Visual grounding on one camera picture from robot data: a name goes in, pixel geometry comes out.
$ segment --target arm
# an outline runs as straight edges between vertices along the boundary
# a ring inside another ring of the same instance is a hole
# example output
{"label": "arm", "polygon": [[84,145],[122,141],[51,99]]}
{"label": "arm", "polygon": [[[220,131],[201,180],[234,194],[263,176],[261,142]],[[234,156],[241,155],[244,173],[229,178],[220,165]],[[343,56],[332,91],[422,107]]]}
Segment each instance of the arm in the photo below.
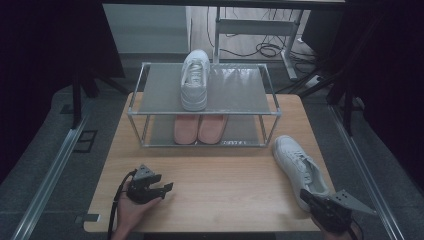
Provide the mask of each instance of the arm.
{"label": "arm", "polygon": [[[324,229],[324,227],[313,217],[311,216],[312,221],[315,223],[315,225],[318,226],[318,228],[321,230],[324,240],[352,240],[348,232],[344,232],[342,234],[335,234],[328,232]],[[362,232],[358,225],[352,222],[351,228],[353,232],[356,235],[357,239],[362,239]]]}
{"label": "arm", "polygon": [[[128,188],[128,184],[129,182],[125,183],[124,189]],[[126,191],[123,191],[118,202],[118,226],[112,235],[112,240],[126,239],[140,223],[144,214],[161,200],[162,198],[159,197],[146,204],[136,204],[127,197]]]}

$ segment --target acrylic shoe rack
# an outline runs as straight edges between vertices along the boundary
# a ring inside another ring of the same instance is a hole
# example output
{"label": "acrylic shoe rack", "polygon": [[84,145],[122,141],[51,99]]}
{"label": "acrylic shoe rack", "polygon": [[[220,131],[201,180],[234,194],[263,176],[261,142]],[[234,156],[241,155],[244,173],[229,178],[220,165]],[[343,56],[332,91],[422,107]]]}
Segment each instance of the acrylic shoe rack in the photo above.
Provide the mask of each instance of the acrylic shoe rack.
{"label": "acrylic shoe rack", "polygon": [[[188,112],[181,104],[180,63],[143,63],[128,118],[142,147],[266,147],[281,117],[265,64],[211,64],[207,106]],[[264,84],[271,89],[266,94]],[[221,140],[174,141],[177,115],[228,115]]]}

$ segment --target wooden table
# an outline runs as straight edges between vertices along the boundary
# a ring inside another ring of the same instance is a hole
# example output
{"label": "wooden table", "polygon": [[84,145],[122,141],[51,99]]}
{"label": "wooden table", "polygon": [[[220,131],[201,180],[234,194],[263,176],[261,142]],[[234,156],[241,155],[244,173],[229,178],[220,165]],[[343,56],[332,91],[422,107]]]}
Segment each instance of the wooden table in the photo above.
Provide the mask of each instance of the wooden table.
{"label": "wooden table", "polygon": [[[318,231],[298,205],[288,177],[265,148],[141,148],[123,110],[112,146],[85,222],[88,232],[107,232],[110,209],[123,177],[145,164],[162,181],[174,182],[166,198],[148,212],[137,228],[142,232],[279,232]],[[296,139],[321,168],[333,189],[300,98],[277,95],[283,115],[274,132]]]}

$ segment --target black cable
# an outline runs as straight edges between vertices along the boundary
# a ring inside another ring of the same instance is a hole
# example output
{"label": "black cable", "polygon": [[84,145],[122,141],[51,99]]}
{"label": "black cable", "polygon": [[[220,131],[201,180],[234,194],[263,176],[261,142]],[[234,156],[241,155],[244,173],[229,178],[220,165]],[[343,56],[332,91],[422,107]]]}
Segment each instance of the black cable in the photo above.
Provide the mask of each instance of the black cable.
{"label": "black cable", "polygon": [[215,46],[212,44],[211,37],[209,36],[209,7],[208,7],[208,11],[206,12],[206,32],[208,33],[209,43],[214,48]]}
{"label": "black cable", "polygon": [[107,231],[107,239],[111,239],[112,238],[112,228],[113,228],[113,222],[115,221],[115,211],[116,211],[116,208],[118,206],[119,197],[121,195],[122,188],[124,187],[124,184],[127,181],[127,179],[130,176],[133,176],[134,177],[134,175],[135,175],[136,172],[137,172],[137,170],[134,170],[132,172],[129,172],[124,177],[124,179],[122,180],[121,185],[119,185],[118,190],[116,191],[115,197],[113,198],[112,208],[110,210],[110,218],[109,218],[109,227],[108,227],[108,231]]}

